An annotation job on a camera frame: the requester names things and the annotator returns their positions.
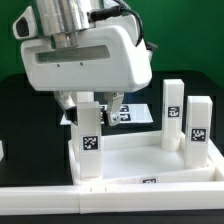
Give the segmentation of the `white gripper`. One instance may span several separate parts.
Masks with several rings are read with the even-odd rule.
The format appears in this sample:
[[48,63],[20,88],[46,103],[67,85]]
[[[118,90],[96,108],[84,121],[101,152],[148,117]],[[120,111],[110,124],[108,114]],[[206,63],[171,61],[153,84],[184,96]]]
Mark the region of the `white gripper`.
[[118,5],[32,5],[14,22],[28,80],[53,91],[65,118],[78,124],[72,92],[108,92],[104,124],[120,123],[123,92],[146,87],[152,50],[137,19]]

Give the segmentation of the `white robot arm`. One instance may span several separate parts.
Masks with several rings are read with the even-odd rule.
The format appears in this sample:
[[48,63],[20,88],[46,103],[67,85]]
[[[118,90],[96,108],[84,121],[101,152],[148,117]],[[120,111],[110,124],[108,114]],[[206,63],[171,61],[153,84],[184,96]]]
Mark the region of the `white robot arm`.
[[31,0],[13,24],[30,84],[57,96],[102,92],[108,126],[120,123],[124,94],[146,87],[157,46],[123,0]]

